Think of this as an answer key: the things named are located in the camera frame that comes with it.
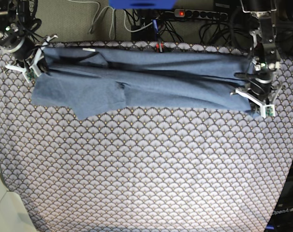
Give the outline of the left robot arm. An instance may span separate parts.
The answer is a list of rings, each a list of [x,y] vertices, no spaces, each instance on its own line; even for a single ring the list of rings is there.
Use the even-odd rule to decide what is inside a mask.
[[[252,112],[261,117],[275,116],[274,101],[282,87],[273,88],[276,72],[280,69],[280,55],[276,46],[276,26],[273,13],[277,10],[274,0],[242,0],[242,11],[258,21],[258,27],[249,33],[253,38],[250,49],[251,61],[244,73],[234,76],[247,81],[233,94],[247,98]]]

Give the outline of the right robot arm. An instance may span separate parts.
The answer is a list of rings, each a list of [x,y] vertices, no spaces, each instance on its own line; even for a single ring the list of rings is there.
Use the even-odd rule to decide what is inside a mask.
[[[44,49],[57,37],[40,36],[37,0],[0,0],[0,50],[14,58],[5,65],[25,78],[48,72]]]

